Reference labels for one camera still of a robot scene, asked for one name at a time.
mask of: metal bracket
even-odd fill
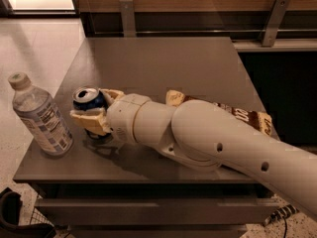
[[[272,47],[275,43],[277,31],[285,15],[290,0],[275,0],[270,11],[267,25],[265,27],[263,47]]]
[[[120,0],[121,20],[124,37],[136,37],[136,22],[133,0]]]

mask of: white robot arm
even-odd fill
[[[107,110],[115,139],[143,144],[192,169],[220,164],[257,180],[317,220],[317,156],[264,135],[214,104],[179,107],[129,94]]]

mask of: barcode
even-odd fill
[[[67,143],[64,141],[64,139],[61,139],[59,141],[59,144],[61,145],[61,147],[64,149],[67,146]]]

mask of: bottle label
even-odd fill
[[[71,134],[51,97],[40,109],[16,112],[44,151],[59,155],[70,147]]]

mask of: white floor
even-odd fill
[[[20,224],[29,223],[36,195],[12,177],[32,136],[12,109],[14,91],[7,78],[15,71],[26,72],[35,85],[55,95],[84,39],[79,19],[0,19],[0,191],[10,187],[22,195]],[[287,224],[286,237],[317,237],[317,223],[302,213],[290,217]],[[266,228],[250,224],[248,230],[244,238],[283,237],[284,222]]]

